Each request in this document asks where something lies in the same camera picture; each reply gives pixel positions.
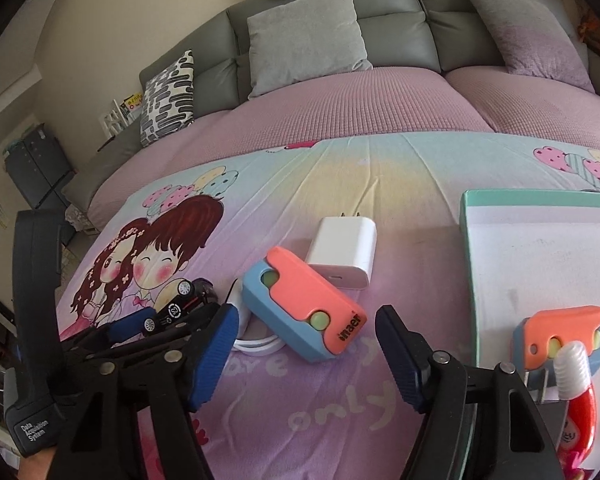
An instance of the toy car wheel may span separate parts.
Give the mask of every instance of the toy car wheel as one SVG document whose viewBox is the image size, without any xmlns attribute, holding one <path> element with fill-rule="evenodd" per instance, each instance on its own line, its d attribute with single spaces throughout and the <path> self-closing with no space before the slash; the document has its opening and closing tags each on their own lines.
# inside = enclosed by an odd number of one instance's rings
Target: toy car wheel
<svg viewBox="0 0 600 480">
<path fill-rule="evenodd" d="M 187 280 L 183 280 L 178 284 L 178 294 L 181 296 L 188 296 L 191 293 L 191 283 Z"/>
<path fill-rule="evenodd" d="M 151 318 L 144 320 L 144 329 L 147 332 L 153 332 L 155 330 L 155 321 Z"/>
</svg>

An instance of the bed sheet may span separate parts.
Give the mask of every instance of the bed sheet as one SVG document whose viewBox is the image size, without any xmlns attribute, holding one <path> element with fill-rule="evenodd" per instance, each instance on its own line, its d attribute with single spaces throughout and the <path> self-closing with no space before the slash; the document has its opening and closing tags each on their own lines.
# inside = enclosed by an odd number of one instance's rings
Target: bed sheet
<svg viewBox="0 0 600 480">
<path fill-rule="evenodd" d="M 433 348 L 470 362 L 460 197 L 512 187 L 600 192 L 600 152 L 532 137 L 424 132 L 202 164 L 129 197 L 59 302 L 59 330 L 66 338 L 152 306 L 181 277 L 210 279 L 223 297 L 270 247 L 303 258 L 321 218 L 360 213 L 378 226 L 376 259 L 369 288 L 347 293 L 370 320 L 382 304 L 394 305 Z M 261 358 L 232 352 L 212 400 L 193 417 L 218 480 L 399 478 L 421 422 L 400 399 L 373 322 L 343 355 L 320 364 L 289 348 Z M 149 478 L 160 479 L 146 410 L 139 426 Z"/>
<path fill-rule="evenodd" d="M 573 142 L 600 150 L 600 96 L 500 66 L 467 66 L 446 75 L 496 132 Z"/>
<path fill-rule="evenodd" d="M 142 149 L 102 184 L 88 216 L 102 229 L 155 179 L 229 156 L 311 140 L 459 130 L 492 131 L 431 70 L 394 66 L 319 77 L 199 118 Z"/>
</svg>

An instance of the human hand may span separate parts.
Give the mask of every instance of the human hand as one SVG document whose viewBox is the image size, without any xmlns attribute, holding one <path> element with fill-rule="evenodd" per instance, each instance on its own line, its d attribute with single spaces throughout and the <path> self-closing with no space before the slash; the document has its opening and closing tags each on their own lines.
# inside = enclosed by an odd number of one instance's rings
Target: human hand
<svg viewBox="0 0 600 480">
<path fill-rule="evenodd" d="M 50 447 L 28 458 L 21 458 L 18 480 L 45 480 L 55 454 L 56 448 Z"/>
</svg>

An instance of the cartoon boy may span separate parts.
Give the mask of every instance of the cartoon boy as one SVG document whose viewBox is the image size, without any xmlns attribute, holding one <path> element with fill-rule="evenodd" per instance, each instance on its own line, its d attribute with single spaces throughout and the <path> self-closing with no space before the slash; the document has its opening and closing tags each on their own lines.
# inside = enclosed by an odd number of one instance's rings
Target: cartoon boy
<svg viewBox="0 0 600 480">
<path fill-rule="evenodd" d="M 223 212 L 219 200 L 196 195 L 158 217 L 142 236 L 138 253 L 131 261 L 140 289 L 122 298 L 107 320 L 115 321 L 141 308 L 164 303 L 154 296 L 157 289 L 187 268 L 196 251 L 205 246 Z"/>
</svg>

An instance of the purple pillow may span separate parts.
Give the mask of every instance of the purple pillow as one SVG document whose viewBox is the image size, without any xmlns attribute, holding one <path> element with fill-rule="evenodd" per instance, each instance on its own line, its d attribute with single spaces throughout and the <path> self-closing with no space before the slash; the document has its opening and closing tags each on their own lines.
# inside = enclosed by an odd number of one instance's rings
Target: purple pillow
<svg viewBox="0 0 600 480">
<path fill-rule="evenodd" d="M 553 13 L 534 0 L 471 0 L 510 74 L 555 79 L 595 93 L 587 69 Z"/>
</svg>

